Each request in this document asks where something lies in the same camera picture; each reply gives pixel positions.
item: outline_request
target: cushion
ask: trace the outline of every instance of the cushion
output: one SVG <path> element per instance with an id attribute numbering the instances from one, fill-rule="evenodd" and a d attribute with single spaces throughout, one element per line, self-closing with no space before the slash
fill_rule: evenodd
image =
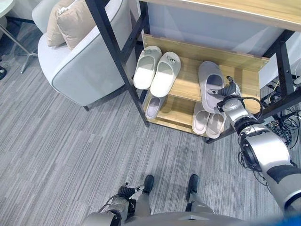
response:
<path id="1" fill-rule="evenodd" d="M 47 45 L 48 46 L 58 46 L 65 42 L 60 30 L 58 29 L 56 19 L 58 11 L 62 7 L 68 7 L 74 2 L 74 0 L 60 0 L 55 6 L 52 8 L 48 25 L 47 25 Z"/>
<path id="2" fill-rule="evenodd" d="M 85 0 L 74 2 L 57 16 L 56 22 L 70 49 L 75 48 L 96 25 Z"/>

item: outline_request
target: gray carpet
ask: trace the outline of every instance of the gray carpet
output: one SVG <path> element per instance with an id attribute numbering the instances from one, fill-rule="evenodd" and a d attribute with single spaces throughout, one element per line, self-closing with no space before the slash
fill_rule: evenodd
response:
<path id="1" fill-rule="evenodd" d="M 34 49 L 32 24 L 9 29 Z M 281 214 L 267 188 L 238 161 L 237 135 L 211 145 L 203 137 L 144 126 L 128 92 L 94 103 L 90 112 L 55 92 L 33 59 L 0 42 L 0 225 L 78 226 L 125 181 L 155 177 L 152 213 L 185 210 L 192 173 L 199 196 L 219 214 L 256 219 Z M 290 151 L 300 165 L 300 142 Z"/>

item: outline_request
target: white slipper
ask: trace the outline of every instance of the white slipper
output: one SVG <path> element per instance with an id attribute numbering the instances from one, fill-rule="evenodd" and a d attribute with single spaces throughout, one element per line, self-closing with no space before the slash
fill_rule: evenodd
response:
<path id="1" fill-rule="evenodd" d="M 192 130 L 196 134 L 204 134 L 207 129 L 210 113 L 205 111 L 200 102 L 196 102 L 194 105 Z"/>
<path id="2" fill-rule="evenodd" d="M 216 104 L 221 100 L 209 95 L 208 90 L 224 87 L 222 72 L 219 66 L 210 61 L 203 62 L 198 68 L 198 81 L 201 88 L 203 107 L 209 113 L 214 113 Z"/>
<path id="3" fill-rule="evenodd" d="M 210 114 L 206 130 L 206 134 L 208 137 L 216 139 L 220 136 L 226 121 L 226 117 L 227 116 L 224 112 Z"/>
<path id="4" fill-rule="evenodd" d="M 151 86 L 161 56 L 162 52 L 158 46 L 148 46 L 142 50 L 133 78 L 137 89 L 148 89 Z"/>
<path id="5" fill-rule="evenodd" d="M 159 110 L 161 109 L 162 105 L 165 103 L 165 97 L 152 97 L 149 101 L 147 106 L 145 116 L 148 119 L 155 119 L 158 115 Z"/>
<path id="6" fill-rule="evenodd" d="M 155 97 L 165 97 L 174 84 L 181 69 L 181 61 L 173 52 L 165 53 L 159 60 L 157 72 L 150 86 L 150 92 Z"/>

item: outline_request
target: wooden tabletop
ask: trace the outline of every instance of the wooden tabletop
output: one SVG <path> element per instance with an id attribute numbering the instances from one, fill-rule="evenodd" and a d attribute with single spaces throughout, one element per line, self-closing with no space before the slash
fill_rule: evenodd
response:
<path id="1" fill-rule="evenodd" d="M 301 32 L 301 0 L 143 0 Z"/>

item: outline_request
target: black metal frame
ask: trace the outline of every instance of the black metal frame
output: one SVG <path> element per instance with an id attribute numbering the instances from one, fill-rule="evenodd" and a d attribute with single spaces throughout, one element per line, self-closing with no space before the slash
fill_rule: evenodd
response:
<path id="1" fill-rule="evenodd" d="M 128 76 L 127 66 L 126 66 L 126 62 L 131 52 L 134 49 L 134 46 L 137 42 L 137 39 L 142 29 L 144 30 L 144 33 L 148 33 L 148 34 L 150 33 L 150 23 L 149 23 L 147 3 L 140 2 L 141 14 L 131 34 L 129 35 L 124 47 L 122 48 L 122 50 L 120 50 L 111 23 L 109 21 L 108 15 L 105 11 L 105 6 L 108 4 L 108 2 L 109 0 L 86 0 L 86 3 L 92 14 L 92 17 L 95 20 L 99 32 L 103 37 L 104 43 L 106 44 L 114 60 L 114 63 L 125 83 L 125 86 L 128 92 L 130 93 L 145 126 L 149 127 L 150 124 L 146 120 L 145 113 L 142 106 L 146 92 L 144 90 L 141 96 L 138 97 L 136 88 L 133 85 L 133 81 L 131 79 L 128 79 L 131 78 L 132 76 Z"/>
<path id="2" fill-rule="evenodd" d="M 286 108 L 301 102 L 301 88 L 298 87 L 298 89 L 296 89 L 295 91 L 293 90 L 293 78 L 285 44 L 285 42 L 292 36 L 292 34 L 294 34 L 293 31 L 283 31 L 283 33 L 277 38 L 277 40 L 263 54 L 263 57 L 271 58 L 276 53 L 281 99 L 263 110 L 261 117 L 262 120 L 270 116 L 274 116 L 279 112 L 284 111 Z M 206 143 L 213 143 L 214 141 L 231 135 L 234 132 L 235 130 L 231 127 L 222 132 L 217 139 L 210 138 L 206 141 Z"/>
<path id="3" fill-rule="evenodd" d="M 144 33 L 150 34 L 150 23 L 149 23 L 149 15 L 147 2 L 140 1 L 140 10 L 141 14 L 139 19 L 136 22 L 131 34 L 129 35 L 124 47 L 120 50 L 119 45 L 117 43 L 115 34 L 113 32 L 112 26 L 108 19 L 108 16 L 105 11 L 105 6 L 109 0 L 86 0 L 89 10 L 95 20 L 95 23 L 100 31 L 100 34 L 103 37 L 103 40 L 115 62 L 115 65 L 118 68 L 118 71 L 125 83 L 127 90 L 129 91 L 140 116 L 143 119 L 143 122 L 146 127 L 149 127 L 149 122 L 146 120 L 145 113 L 143 110 L 142 103 L 145 99 L 146 90 L 142 91 L 140 97 L 136 92 L 136 88 L 133 85 L 133 81 L 128 79 L 132 76 L 127 75 L 127 66 L 126 62 L 137 43 L 137 38 L 139 37 L 142 29 Z M 279 73 L 279 83 L 281 87 L 281 99 L 270 105 L 269 107 L 263 110 L 263 114 L 261 119 L 264 120 L 270 116 L 277 114 L 285 110 L 286 108 L 293 106 L 299 102 L 301 102 L 301 89 L 293 90 L 293 80 L 291 69 L 288 60 L 288 54 L 286 49 L 285 42 L 292 36 L 294 32 L 285 30 L 278 39 L 271 45 L 271 47 L 266 51 L 263 57 L 271 58 L 274 53 L 277 56 L 277 65 L 278 65 L 278 73 Z M 226 137 L 232 133 L 234 133 L 233 128 L 229 128 L 221 133 L 221 135 L 217 139 L 208 139 L 206 142 L 212 143 L 223 137 Z"/>

